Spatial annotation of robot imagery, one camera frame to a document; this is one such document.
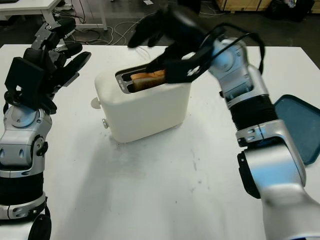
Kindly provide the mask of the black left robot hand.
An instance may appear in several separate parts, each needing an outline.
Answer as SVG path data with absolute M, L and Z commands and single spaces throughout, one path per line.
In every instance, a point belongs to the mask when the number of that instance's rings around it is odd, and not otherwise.
M 62 87 L 70 85 L 79 71 L 89 61 L 91 53 L 83 51 L 81 43 L 73 42 L 58 47 L 59 42 L 76 28 L 73 18 L 63 18 L 53 23 L 45 22 L 36 32 L 31 47 L 25 50 L 23 58 L 44 70 L 44 77 L 36 91 L 37 100 L 32 104 L 48 115 L 55 114 L 55 94 Z

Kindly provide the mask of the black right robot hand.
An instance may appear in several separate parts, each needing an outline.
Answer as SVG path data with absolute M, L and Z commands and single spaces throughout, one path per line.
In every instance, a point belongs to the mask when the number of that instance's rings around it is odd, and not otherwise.
M 172 44 L 147 65 L 146 72 L 152 73 L 164 70 L 165 64 L 171 60 L 180 60 L 183 56 L 196 52 L 209 32 L 210 27 L 190 8 L 167 6 L 136 25 L 127 47 L 135 49 L 146 42 L 152 48 L 163 37 L 172 40 Z

